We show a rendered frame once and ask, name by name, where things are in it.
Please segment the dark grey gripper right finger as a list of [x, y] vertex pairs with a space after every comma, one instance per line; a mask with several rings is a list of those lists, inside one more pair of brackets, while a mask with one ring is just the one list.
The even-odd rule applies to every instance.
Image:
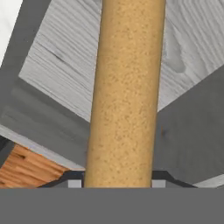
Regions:
[[175, 179], [168, 171], [153, 171], [152, 172], [152, 188], [195, 188], [191, 185]]

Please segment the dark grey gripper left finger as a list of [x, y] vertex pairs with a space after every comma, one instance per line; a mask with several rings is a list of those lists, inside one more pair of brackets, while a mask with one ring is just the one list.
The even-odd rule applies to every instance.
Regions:
[[60, 178], [47, 184], [41, 185], [40, 188], [82, 188], [84, 173], [84, 171], [65, 171]]

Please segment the grey wooden open drawer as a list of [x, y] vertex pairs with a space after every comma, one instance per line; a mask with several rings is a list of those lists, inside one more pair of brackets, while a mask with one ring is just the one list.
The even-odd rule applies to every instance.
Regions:
[[[0, 0], [0, 134], [86, 171], [102, 0]], [[224, 0], [166, 0], [152, 171], [224, 188]]]

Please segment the tan wooden rolling pin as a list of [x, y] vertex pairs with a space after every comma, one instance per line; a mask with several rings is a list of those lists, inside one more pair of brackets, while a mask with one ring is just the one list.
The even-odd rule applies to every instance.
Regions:
[[166, 0], [102, 0], [86, 187], [150, 187]]

